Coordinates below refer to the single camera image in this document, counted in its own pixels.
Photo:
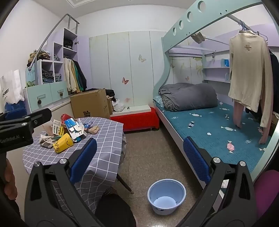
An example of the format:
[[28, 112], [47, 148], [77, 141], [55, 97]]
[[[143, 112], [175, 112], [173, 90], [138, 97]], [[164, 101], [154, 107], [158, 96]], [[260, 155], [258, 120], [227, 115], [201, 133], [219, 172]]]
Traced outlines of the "person's left hand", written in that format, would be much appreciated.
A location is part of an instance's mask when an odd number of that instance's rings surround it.
[[6, 159], [6, 169], [5, 169], [5, 188], [4, 192], [10, 200], [15, 200], [17, 198], [17, 187], [15, 183], [15, 176], [13, 173], [12, 165], [10, 164], [9, 160]]

